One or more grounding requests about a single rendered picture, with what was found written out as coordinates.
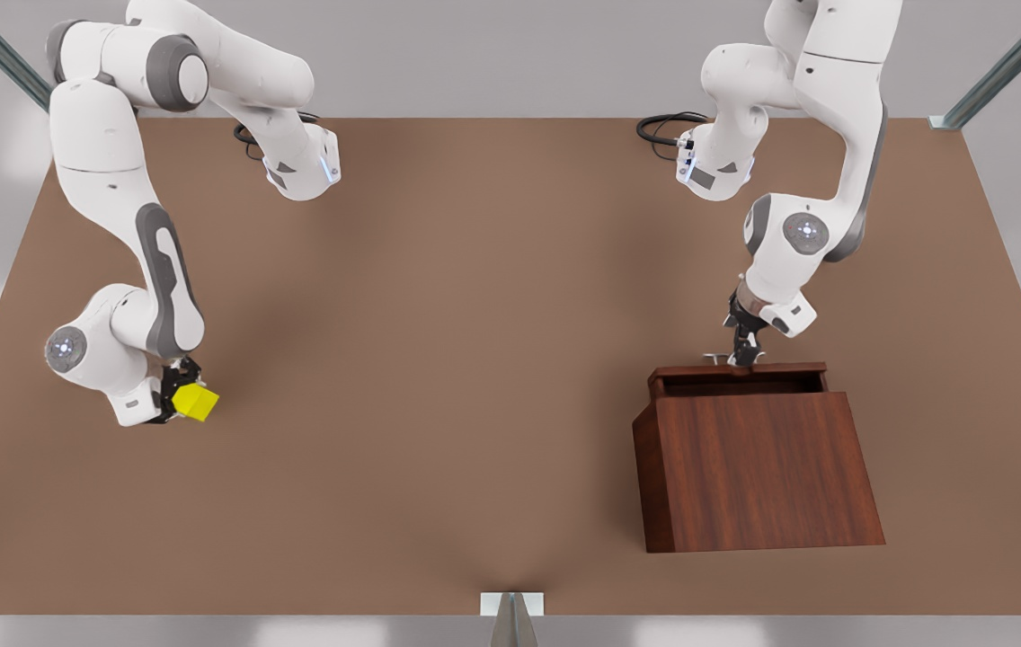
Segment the brown wooden drawer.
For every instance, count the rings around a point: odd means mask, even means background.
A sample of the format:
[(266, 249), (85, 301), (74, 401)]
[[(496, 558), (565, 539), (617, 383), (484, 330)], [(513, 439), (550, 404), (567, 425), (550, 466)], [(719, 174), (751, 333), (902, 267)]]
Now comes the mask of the brown wooden drawer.
[(767, 363), (741, 366), (665, 366), (649, 377), (652, 400), (663, 397), (717, 397), (728, 394), (811, 394), (827, 392), (823, 363)]

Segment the brown wooden cabinet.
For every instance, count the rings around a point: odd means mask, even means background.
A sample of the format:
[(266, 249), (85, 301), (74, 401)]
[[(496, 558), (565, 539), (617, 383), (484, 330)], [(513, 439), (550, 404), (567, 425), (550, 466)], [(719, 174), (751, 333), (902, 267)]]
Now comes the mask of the brown wooden cabinet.
[(844, 393), (659, 398), (633, 433), (647, 552), (883, 544)]

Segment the yellow cube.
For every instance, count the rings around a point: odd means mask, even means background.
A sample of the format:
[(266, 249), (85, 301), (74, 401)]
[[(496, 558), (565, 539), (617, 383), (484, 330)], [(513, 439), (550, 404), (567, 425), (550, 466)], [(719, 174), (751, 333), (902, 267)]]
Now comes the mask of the yellow cube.
[(192, 421), (205, 421), (218, 404), (218, 394), (202, 384), (177, 386), (171, 396), (174, 412)]

